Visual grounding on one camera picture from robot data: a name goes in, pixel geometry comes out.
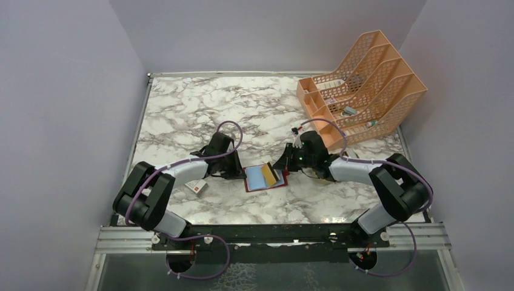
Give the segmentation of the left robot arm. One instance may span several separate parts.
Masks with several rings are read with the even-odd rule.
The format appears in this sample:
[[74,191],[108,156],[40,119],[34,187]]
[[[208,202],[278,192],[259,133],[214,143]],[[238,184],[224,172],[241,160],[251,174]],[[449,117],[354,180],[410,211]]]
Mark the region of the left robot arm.
[[164,233],[176,249],[190,243],[188,221],[168,211],[173,189],[209,176],[223,179],[246,177],[232,137],[216,132],[201,150],[169,166],[153,166],[139,162],[129,173],[113,201],[113,211],[136,226]]

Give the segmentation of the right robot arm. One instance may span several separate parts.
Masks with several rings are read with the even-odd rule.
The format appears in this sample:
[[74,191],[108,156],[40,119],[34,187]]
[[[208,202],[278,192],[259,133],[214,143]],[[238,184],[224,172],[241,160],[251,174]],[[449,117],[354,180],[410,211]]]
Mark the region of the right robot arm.
[[379,203],[354,220],[349,232],[351,242],[359,247],[371,242],[381,229],[408,220],[433,197],[426,180],[402,154],[371,160],[329,153],[315,131],[302,133],[294,143],[287,143],[273,168],[288,172],[311,169],[317,178],[326,181],[373,186]]

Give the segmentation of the red leather card holder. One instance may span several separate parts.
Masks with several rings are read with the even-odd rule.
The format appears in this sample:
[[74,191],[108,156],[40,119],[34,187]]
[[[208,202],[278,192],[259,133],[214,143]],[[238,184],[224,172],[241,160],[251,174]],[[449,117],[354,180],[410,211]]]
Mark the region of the red leather card holder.
[[276,170],[268,162],[257,166],[244,168],[246,178],[244,179],[245,191],[255,192],[260,190],[274,189],[288,185],[287,174]]

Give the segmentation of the gold credit card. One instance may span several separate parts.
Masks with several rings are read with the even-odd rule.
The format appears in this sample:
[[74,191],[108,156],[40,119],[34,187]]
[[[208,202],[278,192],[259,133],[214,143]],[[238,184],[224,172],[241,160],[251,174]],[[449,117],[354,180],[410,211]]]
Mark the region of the gold credit card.
[[280,181],[279,173],[269,162],[261,166],[261,173],[264,177],[264,181],[267,187],[273,187],[277,182]]

